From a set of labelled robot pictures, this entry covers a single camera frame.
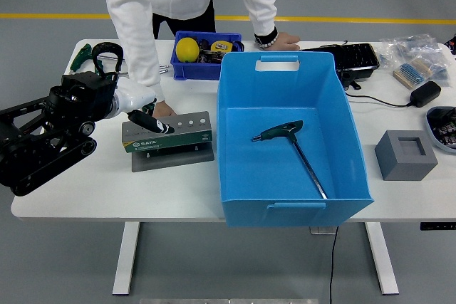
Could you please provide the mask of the person's left hand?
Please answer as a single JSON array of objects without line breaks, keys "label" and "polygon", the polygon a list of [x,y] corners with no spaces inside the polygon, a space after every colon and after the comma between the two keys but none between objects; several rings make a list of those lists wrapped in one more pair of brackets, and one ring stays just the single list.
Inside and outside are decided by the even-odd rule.
[{"label": "person's left hand", "polygon": [[299,51],[301,41],[299,36],[287,32],[279,32],[276,41],[271,46],[273,51]]}]

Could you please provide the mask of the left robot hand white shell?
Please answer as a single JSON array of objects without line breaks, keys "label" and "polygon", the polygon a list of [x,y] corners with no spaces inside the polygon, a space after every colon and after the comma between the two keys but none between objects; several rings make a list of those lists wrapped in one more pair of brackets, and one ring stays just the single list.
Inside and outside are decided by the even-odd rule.
[{"label": "left robot hand white shell", "polygon": [[143,107],[153,104],[154,101],[155,91],[152,88],[121,77],[115,88],[109,116],[115,117],[121,112],[125,112],[131,122],[146,130],[162,134],[174,133],[173,127],[142,111]]}]

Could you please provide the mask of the person's right hand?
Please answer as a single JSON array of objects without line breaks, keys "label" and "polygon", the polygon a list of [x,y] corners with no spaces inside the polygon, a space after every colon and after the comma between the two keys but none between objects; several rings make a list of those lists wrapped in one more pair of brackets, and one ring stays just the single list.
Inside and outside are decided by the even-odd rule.
[{"label": "person's right hand", "polygon": [[176,114],[177,113],[164,100],[156,102],[152,112],[153,117],[167,117]]}]

